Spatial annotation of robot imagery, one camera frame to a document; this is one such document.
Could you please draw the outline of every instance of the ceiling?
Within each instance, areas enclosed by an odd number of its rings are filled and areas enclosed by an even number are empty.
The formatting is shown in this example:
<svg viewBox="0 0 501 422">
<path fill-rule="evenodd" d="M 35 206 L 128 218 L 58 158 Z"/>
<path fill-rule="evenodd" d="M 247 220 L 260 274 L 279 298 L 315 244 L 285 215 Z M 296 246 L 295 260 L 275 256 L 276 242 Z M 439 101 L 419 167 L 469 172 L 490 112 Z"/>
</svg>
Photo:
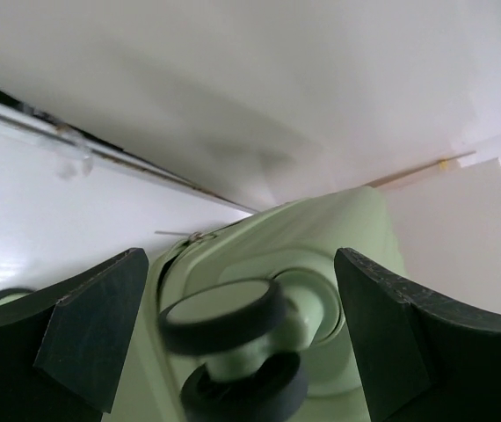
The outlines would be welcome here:
<svg viewBox="0 0 501 422">
<path fill-rule="evenodd" d="M 501 0 L 0 0 L 0 89 L 262 209 L 501 134 Z"/>
</svg>

